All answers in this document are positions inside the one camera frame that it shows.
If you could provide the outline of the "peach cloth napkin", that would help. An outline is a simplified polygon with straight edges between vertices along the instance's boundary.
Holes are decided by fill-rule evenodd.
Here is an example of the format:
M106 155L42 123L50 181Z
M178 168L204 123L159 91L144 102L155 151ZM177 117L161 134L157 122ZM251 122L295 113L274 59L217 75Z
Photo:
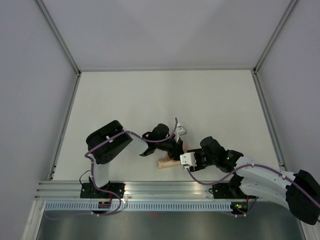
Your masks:
M172 167L181 166L181 162L178 160L170 159L170 158L160 158L157 161L157 168L158 169L166 169Z

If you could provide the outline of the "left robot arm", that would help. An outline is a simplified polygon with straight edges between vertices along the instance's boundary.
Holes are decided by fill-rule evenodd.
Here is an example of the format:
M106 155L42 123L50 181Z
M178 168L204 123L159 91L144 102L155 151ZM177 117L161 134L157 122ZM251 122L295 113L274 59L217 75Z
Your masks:
M180 161L184 153L181 136L187 130L177 119L173 132L163 123L159 123L152 131L142 136L123 127L118 120L91 133L85 140L87 153L84 155L91 161L89 182L91 191L98 198L104 198L109 193L110 162L123 150L128 149L141 157L147 157L155 150L164 151L170 160Z

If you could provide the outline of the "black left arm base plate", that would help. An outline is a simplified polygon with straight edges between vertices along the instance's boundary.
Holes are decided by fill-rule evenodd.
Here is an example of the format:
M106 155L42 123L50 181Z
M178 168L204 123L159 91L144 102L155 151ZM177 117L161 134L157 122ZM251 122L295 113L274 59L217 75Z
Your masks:
M116 197L109 192L113 192L117 194L120 198L123 198L125 193L125 184L111 182L101 187L101 189L108 192L104 192L96 189L92 182L83 183L81 186L80 198L81 199L110 199L110 198L115 199Z

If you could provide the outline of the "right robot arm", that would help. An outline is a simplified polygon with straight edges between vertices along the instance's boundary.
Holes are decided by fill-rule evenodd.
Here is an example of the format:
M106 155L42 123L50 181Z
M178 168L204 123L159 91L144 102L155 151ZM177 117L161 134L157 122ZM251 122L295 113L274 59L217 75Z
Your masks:
M180 162L189 174L217 167L231 177L228 192L235 198L244 194L276 203L308 225L320 221L320 185L305 170L294 173L258 163L225 149L211 136L200 142L199 149L182 154Z

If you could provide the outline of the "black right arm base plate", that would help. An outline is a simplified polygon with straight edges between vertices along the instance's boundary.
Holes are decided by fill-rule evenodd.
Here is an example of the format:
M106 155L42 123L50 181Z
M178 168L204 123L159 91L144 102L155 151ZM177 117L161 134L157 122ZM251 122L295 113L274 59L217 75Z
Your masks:
M238 200L246 200L254 199L254 196L244 194L239 186L230 185L229 183L218 183L213 185L209 190L215 199L238 199Z

